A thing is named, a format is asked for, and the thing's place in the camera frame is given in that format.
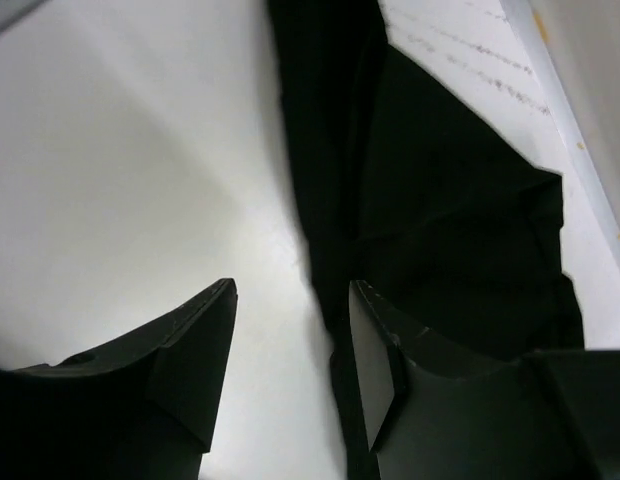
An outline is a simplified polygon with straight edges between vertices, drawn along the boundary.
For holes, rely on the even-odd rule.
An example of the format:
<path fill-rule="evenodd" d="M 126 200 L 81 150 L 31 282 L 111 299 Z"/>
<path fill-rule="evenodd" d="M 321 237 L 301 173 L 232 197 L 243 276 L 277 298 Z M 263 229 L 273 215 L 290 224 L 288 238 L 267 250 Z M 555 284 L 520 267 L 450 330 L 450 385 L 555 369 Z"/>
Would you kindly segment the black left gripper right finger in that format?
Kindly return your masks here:
<path fill-rule="evenodd" d="M 503 362 L 349 288 L 369 452 L 384 479 L 620 479 L 620 351 Z"/>

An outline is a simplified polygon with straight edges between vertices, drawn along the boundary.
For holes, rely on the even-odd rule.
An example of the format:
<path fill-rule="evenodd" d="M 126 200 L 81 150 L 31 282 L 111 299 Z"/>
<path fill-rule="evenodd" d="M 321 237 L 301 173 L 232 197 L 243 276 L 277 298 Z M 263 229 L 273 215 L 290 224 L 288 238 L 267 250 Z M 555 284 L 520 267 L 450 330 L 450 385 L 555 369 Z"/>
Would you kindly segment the black trousers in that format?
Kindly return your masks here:
<path fill-rule="evenodd" d="M 375 1 L 271 1 L 289 166 L 351 479 L 374 479 L 349 322 L 363 280 L 500 360 L 584 344 L 561 177 L 393 47 Z"/>

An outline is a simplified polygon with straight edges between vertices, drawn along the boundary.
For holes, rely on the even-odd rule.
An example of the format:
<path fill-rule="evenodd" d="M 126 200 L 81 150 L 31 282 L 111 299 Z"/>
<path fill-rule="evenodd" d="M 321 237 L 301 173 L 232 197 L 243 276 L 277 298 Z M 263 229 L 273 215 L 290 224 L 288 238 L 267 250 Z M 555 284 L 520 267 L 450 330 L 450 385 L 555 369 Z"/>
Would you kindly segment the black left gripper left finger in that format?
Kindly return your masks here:
<path fill-rule="evenodd" d="M 0 479 L 194 479 L 210 450 L 237 288 L 56 365 L 0 369 Z"/>

